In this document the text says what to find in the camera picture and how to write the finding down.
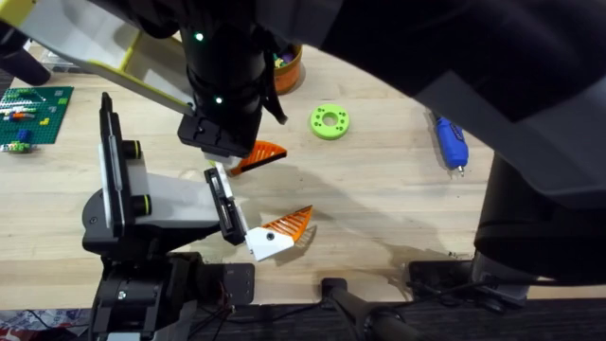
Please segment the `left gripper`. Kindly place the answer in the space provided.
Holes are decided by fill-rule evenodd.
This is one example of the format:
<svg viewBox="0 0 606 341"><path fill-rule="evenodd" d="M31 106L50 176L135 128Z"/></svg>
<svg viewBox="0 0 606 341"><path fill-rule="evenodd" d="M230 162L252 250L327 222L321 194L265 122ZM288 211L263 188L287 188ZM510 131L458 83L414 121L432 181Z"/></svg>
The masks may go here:
<svg viewBox="0 0 606 341"><path fill-rule="evenodd" d="M295 246L313 206L247 228L226 177L234 176L242 158L207 153L206 160L213 168L205 170L203 181L149 173L142 160L127 162L134 221L121 224L122 216L110 208L116 197L104 185L82 212L83 248L110 260L145 260L221 233L233 245L245 241L255 260L262 261Z"/></svg>

